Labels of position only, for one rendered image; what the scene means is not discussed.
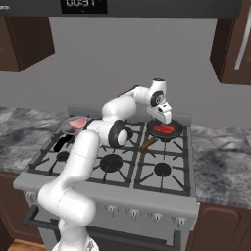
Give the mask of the pink raw steak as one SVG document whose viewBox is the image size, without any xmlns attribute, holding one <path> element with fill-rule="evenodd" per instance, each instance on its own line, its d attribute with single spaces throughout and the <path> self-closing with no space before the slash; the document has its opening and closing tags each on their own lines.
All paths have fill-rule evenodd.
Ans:
<svg viewBox="0 0 251 251">
<path fill-rule="evenodd" d="M 69 126 L 73 129 L 82 129 L 86 125 L 86 118 L 79 118 L 69 121 Z"/>
</svg>

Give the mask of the dark brown wall cupboard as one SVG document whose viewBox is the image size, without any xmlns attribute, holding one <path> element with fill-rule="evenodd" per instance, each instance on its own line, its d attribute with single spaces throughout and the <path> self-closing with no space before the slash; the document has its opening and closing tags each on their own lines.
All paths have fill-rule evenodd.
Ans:
<svg viewBox="0 0 251 251">
<path fill-rule="evenodd" d="M 54 53 L 48 17 L 0 17 L 0 71 L 22 71 Z"/>
<path fill-rule="evenodd" d="M 220 83 L 251 86 L 251 31 L 240 69 L 234 69 L 247 19 L 251 18 L 251 0 L 241 1 L 238 18 L 217 20 L 210 62 Z"/>
</svg>

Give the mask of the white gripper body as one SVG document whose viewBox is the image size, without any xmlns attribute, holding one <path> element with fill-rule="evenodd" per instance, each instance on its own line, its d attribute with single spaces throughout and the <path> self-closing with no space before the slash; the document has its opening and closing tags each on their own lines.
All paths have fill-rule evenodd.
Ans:
<svg viewBox="0 0 251 251">
<path fill-rule="evenodd" d="M 147 107 L 147 113 L 154 119 L 157 119 L 161 123 L 167 125 L 172 120 L 172 107 L 168 102 L 159 104 L 155 107 Z"/>
</svg>

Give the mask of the black microwave with clock display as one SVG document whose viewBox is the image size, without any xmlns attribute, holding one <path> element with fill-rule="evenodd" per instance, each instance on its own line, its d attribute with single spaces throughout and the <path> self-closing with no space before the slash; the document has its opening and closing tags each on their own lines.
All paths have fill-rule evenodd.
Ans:
<svg viewBox="0 0 251 251">
<path fill-rule="evenodd" d="M 0 0 L 1 17 L 236 18 L 242 0 Z"/>
</svg>

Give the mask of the dark brown base cupboard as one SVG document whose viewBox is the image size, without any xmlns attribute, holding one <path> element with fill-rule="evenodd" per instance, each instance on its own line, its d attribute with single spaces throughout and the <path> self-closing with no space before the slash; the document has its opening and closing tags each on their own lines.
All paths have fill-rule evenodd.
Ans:
<svg viewBox="0 0 251 251">
<path fill-rule="evenodd" d="M 251 251 L 251 209 L 200 203 L 185 251 Z"/>
<path fill-rule="evenodd" d="M 42 244 L 38 229 L 26 226 L 23 219 L 29 211 L 24 194 L 13 187 L 18 175 L 0 171 L 0 249 L 7 249 L 14 239 Z"/>
</svg>

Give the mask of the red raw steak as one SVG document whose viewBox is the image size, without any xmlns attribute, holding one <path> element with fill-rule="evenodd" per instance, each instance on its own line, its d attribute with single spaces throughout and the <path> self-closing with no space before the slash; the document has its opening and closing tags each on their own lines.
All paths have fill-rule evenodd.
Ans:
<svg viewBox="0 0 251 251">
<path fill-rule="evenodd" d="M 171 125 L 154 125 L 153 126 L 154 131 L 158 131 L 161 133 L 172 133 L 175 129 Z"/>
</svg>

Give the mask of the grey gas stove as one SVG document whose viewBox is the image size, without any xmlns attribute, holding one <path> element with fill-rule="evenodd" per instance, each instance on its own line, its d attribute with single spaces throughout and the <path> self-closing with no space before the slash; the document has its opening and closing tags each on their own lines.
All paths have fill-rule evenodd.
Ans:
<svg viewBox="0 0 251 251">
<path fill-rule="evenodd" d="M 157 140 L 143 152 L 138 151 L 151 135 L 146 131 L 150 120 L 146 116 L 131 118 L 126 122 L 129 141 L 120 149 L 101 146 L 89 180 L 78 183 L 75 190 L 96 202 L 97 213 L 89 226 L 163 239 L 173 244 L 173 234 L 180 232 L 180 249 L 185 251 L 188 234 L 196 223 L 199 204 L 196 202 L 195 181 L 191 146 L 191 116 L 173 113 L 174 120 L 182 124 L 181 136 L 170 142 Z M 75 142 L 74 136 L 59 152 L 54 146 L 63 136 L 58 129 L 31 159 L 13 186 L 34 192 L 36 199 L 29 207 L 37 205 L 37 220 L 48 222 L 59 220 L 58 216 L 46 212 L 37 202 L 39 189 L 53 181 L 63 170 Z M 106 210 L 107 205 L 118 207 L 115 214 Z M 130 209 L 141 215 L 133 219 Z M 152 213 L 161 213 L 159 223 L 151 219 Z M 176 217 L 187 218 L 186 224 L 177 228 Z M 54 232 L 39 228 L 48 251 L 57 244 Z"/>
</svg>

